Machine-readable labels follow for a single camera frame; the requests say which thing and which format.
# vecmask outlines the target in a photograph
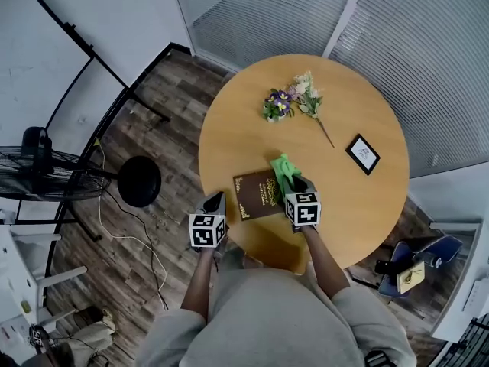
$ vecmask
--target fan base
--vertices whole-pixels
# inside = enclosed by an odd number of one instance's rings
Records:
[[[130,206],[148,206],[160,192],[160,169],[150,158],[135,156],[122,165],[117,187],[122,199]]]

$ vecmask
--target electric fan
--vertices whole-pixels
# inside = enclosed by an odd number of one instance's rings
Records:
[[[69,201],[98,197],[117,180],[121,198],[142,207],[160,192],[158,166],[144,156],[126,161],[118,174],[91,161],[55,151],[46,129],[28,128],[21,147],[0,147],[0,196],[16,200]]]

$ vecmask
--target framed picture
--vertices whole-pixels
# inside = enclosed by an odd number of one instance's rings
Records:
[[[381,159],[379,154],[375,152],[367,143],[367,140],[360,134],[355,136],[351,144],[346,148],[346,151],[367,175],[370,175],[375,165]]]

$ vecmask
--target chair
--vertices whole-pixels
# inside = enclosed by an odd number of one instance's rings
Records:
[[[386,297],[408,297],[410,291],[397,291],[397,275],[410,268],[422,253],[431,253],[443,262],[450,262],[460,251],[463,243],[451,235],[429,238],[404,239],[396,244],[389,262],[378,261],[375,271],[381,273],[378,292]]]
[[[13,236],[10,226],[0,225],[0,256],[4,264],[3,268],[0,269],[0,274],[6,277],[12,297],[30,325],[48,326],[73,313],[75,309],[57,314],[49,320],[40,322],[39,305],[41,304],[43,289],[80,276],[87,269],[85,266],[81,266],[48,278],[35,278],[22,257],[17,242],[32,244],[60,239],[61,236],[55,234]]]

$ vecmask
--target sleeve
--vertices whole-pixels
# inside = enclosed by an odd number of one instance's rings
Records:
[[[364,356],[373,350],[384,351],[397,367],[416,367],[406,330],[369,290],[348,287],[332,302],[351,327]]]
[[[167,311],[153,322],[139,347],[136,367],[178,366],[190,343],[206,326],[204,317],[193,311]]]

